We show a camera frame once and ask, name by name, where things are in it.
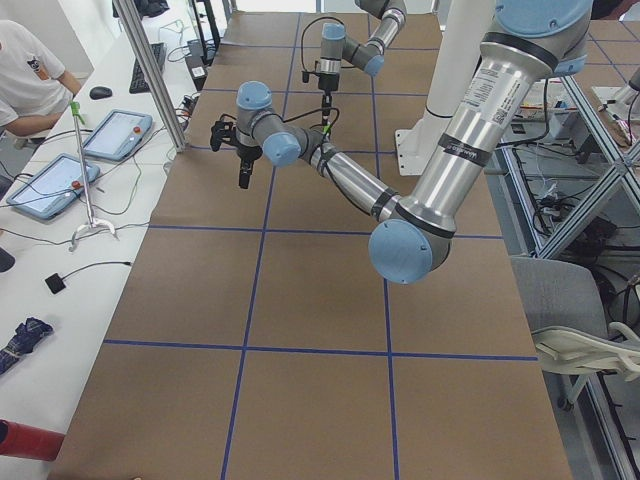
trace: person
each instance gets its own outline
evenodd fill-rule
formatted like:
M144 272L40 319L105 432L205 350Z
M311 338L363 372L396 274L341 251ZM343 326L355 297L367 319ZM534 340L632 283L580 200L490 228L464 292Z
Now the person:
M48 130L80 87L31 32L0 20L0 126L19 137Z

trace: label on robot arm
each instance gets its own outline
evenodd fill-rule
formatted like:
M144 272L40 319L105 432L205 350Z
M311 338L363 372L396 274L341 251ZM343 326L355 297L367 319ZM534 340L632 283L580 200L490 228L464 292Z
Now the label on robot arm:
M480 117L504 128L520 107L530 85L513 74L481 68L467 89L463 105Z

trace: table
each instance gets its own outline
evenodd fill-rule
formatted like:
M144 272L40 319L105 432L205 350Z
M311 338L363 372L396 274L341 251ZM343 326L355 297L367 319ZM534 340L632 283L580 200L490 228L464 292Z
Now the table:
M51 480L571 478L484 177L451 257L399 286L313 169L260 160L242 191L234 152L209 151L243 81L285 116L319 107L313 18L232 17ZM346 70L334 95L332 141L405 194L392 132L422 115L440 40L411 16L375 82Z
M149 38L156 41L155 35ZM172 49L177 45L178 35L164 32L162 41ZM97 126L114 108L148 113L154 118L153 129L162 126L150 93L128 93L133 61L131 47L123 34L76 97L87 122L86 128ZM166 62L163 78L176 106L184 95L195 91L184 62ZM113 97L90 100L89 90L96 85L110 87ZM68 130L73 130L69 111L52 129L51 135ZM25 172L35 173L59 153L76 155L76 150L74 135L58 137L37 150ZM34 353L0 377L0 418L67 431L130 268L109 265L87 269L70 277L66 281L67 288L57 295L51 294L44 278L54 272L69 273L94 262L134 261L144 238L144 225L149 221L166 180L163 164L168 157L173 157L173 153L169 135L166 131L158 133L136 155L142 174L130 209L120 216L96 211L99 218L110 220L117 228L138 225L120 229L117 240L108 233L97 235L81 240L71 253L68 244L51 246L7 233L0 235L0 245L16 258L15 266L0 275L2 341L8 341L17 325L30 316L40 318L54 328L54 334L42 341ZM114 167L109 162L96 163L102 172ZM94 203L115 212L123 210L138 176L138 167L129 160L99 179L92 187ZM19 182L16 182L7 196L18 186ZM74 202L49 222L27 218L10 208L0 209L2 228L56 242L69 240L86 220L86 209L80 202ZM0 456L2 478L42 479L49 468L50 464L46 462Z

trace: grid line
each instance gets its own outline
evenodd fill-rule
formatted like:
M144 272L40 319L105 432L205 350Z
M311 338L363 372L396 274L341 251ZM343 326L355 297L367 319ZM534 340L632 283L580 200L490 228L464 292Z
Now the grid line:
M297 39L298 39L298 33L300 31L300 20L302 19L302 14L298 13L298 20L296 23L296 32L295 32L295 36L294 36L294 46L293 49L291 50L291 63L289 65L289 77L287 78L287 92L285 93L285 98L284 98L284 105L282 107L282 115L284 116L287 110L287 101L289 99L289 87L291 86L291 75L293 72L293 64L295 61L295 56L296 56L296 44L297 44ZM242 377L243 377L243 373L244 373L244 363L246 360L246 356L247 356L247 347L249 344L249 335L251 332L251 321L253 319L253 309L255 306L255 299L256 299L256 294L258 291L258 281L260 278L260 268L262 265L262 255L264 253L264 243L265 243L265 239L267 237L267 225L269 222L269 212L271 209L271 200L273 198L273 186L275 183L275 178L276 178L276 168L275 166L272 167L271 169L271 182L269 184L269 196L267 198L267 206L265 209L265 213L264 213L264 222L262 224L262 234L261 234L261 238L260 238L260 248L258 250L258 259L256 261L256 272L255 272L255 276L253 279L253 287L252 287L252 291L251 291L251 301L249 304L249 312L247 313L247 323L246 323L246 327L245 327L245 332L244 332L244 339L243 339L243 343L242 343L242 353L240 355L240 365L238 367L238 376L236 379L236 388L235 388L235 392L234 392L234 396L233 396L233 407L231 409L231 418L229 419L229 430L227 432L227 442L225 445L225 451L224 451L224 459L223 459L223 463L222 463L222 471L220 473L220 479L221 480L226 480L226 476L227 476L227 469L229 467L229 456L231 454L231 443L233 440L233 432L234 432L234 428L235 428L235 419L236 419L236 415L238 412L238 402L240 399L240 387L242 384Z
M618 72L618 75L620 75L620 78L622 78L623 81L626 81L624 78L624 75L618 69L618 66L615 63L613 63L609 55L607 55L607 52L604 51L604 48L602 48L602 45L600 45L600 42L596 40L591 33L589 33L589 37L591 38L591 40L593 40L593 43L595 43L596 47L598 47L598 49L607 58L607 60L609 60L609 65L611 65L615 69L615 71Z
M146 340L123 340L116 338L105 339L103 344L122 345L128 347L149 348L182 348L198 350L231 350L237 352L266 352L266 353L290 353L301 355L333 355L348 357L384 357L384 358L422 358L434 360L469 360L469 361L497 361L497 362L537 362L538 357L529 355L489 355L466 353L428 353L428 352L394 352L380 350L345 350L323 348L295 348L295 347L269 347L259 345L222 345L208 343L181 343L181 342L153 342Z
M284 228L246 228L246 227L216 227L206 225L149 225L148 228L154 230L202 230L213 232L245 232L245 233L282 233L291 235L371 235L370 231L341 231L341 230L296 230ZM476 235L476 234L456 234L454 238L467 240L504 240L502 235Z
M367 31L371 37L371 16L367 15ZM376 150L376 176L381 178L382 172L380 168L380 144L378 136L378 112L376 109L376 85L375 80L371 77L371 111L373 115L373 141ZM393 477L394 480L400 480L400 461L398 453L398 435L397 435L397 419L396 419L396 391L393 379L393 348L391 342L391 316L389 314L389 295L387 290L387 280L382 280L382 292L384 298L384 319L385 331L387 337L387 375L389 382L389 417L391 421L391 455L393 458Z

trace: gray chair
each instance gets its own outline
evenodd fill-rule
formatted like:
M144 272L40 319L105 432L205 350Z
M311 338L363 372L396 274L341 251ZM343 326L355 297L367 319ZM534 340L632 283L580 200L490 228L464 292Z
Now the gray chair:
M556 260L511 257L520 297L540 366L544 371L578 375L558 406L571 410L589 375L615 371L626 381L640 376L640 338L612 322L626 339L609 341L598 288L589 270Z

